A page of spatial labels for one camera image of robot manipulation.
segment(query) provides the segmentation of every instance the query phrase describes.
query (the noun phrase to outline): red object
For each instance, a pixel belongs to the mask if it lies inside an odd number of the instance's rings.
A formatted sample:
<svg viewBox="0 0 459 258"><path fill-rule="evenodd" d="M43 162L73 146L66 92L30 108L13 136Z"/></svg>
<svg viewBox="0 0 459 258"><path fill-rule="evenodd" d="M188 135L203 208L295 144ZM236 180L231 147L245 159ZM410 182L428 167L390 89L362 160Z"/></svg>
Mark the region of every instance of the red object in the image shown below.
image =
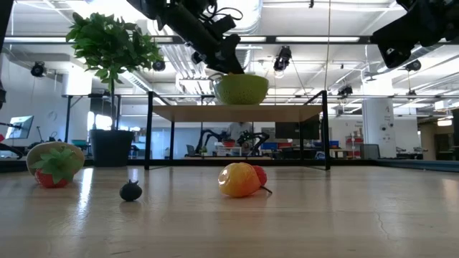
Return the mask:
<svg viewBox="0 0 459 258"><path fill-rule="evenodd" d="M52 175L43 174L42 169L37 169L35 171L35 178L37 179L38 183L40 183L45 188L62 188L69 183L65 179L62 179L59 181L59 183L54 183L52 181Z"/></svg>
<svg viewBox="0 0 459 258"><path fill-rule="evenodd" d="M278 148L292 148L293 143L278 143Z"/></svg>
<svg viewBox="0 0 459 258"><path fill-rule="evenodd" d="M268 177L266 176L265 170L260 166L252 166L257 172L258 179L260 180L261 186L265 186Z"/></svg>
<svg viewBox="0 0 459 258"><path fill-rule="evenodd" d="M236 142L233 140L226 140L223 142L224 147L232 148L236 145Z"/></svg>

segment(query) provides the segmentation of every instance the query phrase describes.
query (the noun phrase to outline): plant stem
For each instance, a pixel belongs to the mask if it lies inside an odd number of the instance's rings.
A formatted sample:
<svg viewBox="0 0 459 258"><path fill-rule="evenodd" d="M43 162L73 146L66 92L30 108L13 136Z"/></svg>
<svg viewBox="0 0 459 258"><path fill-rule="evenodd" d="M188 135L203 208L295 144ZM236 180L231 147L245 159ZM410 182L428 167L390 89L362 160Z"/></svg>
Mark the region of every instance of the plant stem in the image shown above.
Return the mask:
<svg viewBox="0 0 459 258"><path fill-rule="evenodd" d="M115 107L115 79L111 77L110 93L112 97L112 130L115 130L116 107Z"/></svg>

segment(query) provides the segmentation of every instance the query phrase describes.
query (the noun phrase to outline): computer monitor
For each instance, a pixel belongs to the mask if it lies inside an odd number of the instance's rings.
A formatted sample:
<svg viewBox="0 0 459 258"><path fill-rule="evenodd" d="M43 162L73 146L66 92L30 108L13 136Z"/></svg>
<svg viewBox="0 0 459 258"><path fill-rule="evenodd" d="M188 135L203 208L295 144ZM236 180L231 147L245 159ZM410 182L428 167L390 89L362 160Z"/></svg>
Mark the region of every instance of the computer monitor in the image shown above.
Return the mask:
<svg viewBox="0 0 459 258"><path fill-rule="evenodd" d="M319 140L320 139L320 123L319 116L315 115L303 122L303 139ZM300 138L300 123L276 123L275 124L276 139L299 139Z"/></svg>
<svg viewBox="0 0 459 258"><path fill-rule="evenodd" d="M9 123L15 126L20 126L21 128L9 127L6 132L6 139L27 139L29 137L33 120L33 115L12 118Z"/></svg>

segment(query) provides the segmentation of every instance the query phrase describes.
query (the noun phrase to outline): potted plant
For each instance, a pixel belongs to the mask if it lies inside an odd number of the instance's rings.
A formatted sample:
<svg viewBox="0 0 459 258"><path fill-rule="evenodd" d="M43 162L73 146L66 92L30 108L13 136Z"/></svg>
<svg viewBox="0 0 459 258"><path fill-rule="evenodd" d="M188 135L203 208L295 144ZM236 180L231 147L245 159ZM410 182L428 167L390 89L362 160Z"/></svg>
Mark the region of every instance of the potted plant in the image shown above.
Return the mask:
<svg viewBox="0 0 459 258"><path fill-rule="evenodd" d="M111 93L111 130L90 131L94 165L126 166L134 134L115 129L115 84L122 84L118 75L150 70L152 63L163 57L151 36L143 34L137 24L124 22L123 18L94 13L83 19L73 13L73 19L75 23L66 40L74 41L75 57L85 58L87 70L94 70L95 76L108 84Z"/></svg>
<svg viewBox="0 0 459 258"><path fill-rule="evenodd" d="M43 187L62 188L73 181L82 165L71 148L62 146L59 150L51 148L48 153L42 153L31 168L36 169L35 178Z"/></svg>

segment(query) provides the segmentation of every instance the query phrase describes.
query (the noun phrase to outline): white column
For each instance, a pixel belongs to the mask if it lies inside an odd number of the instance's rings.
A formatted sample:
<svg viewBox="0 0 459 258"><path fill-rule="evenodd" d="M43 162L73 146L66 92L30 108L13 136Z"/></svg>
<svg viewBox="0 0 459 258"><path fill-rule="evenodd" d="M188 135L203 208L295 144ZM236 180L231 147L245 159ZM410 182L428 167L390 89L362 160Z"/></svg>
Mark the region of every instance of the white column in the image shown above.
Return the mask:
<svg viewBox="0 0 459 258"><path fill-rule="evenodd" d="M392 80L379 78L362 85L365 95L392 95ZM379 145L382 158L397 156L392 99L365 99L363 101L364 142Z"/></svg>

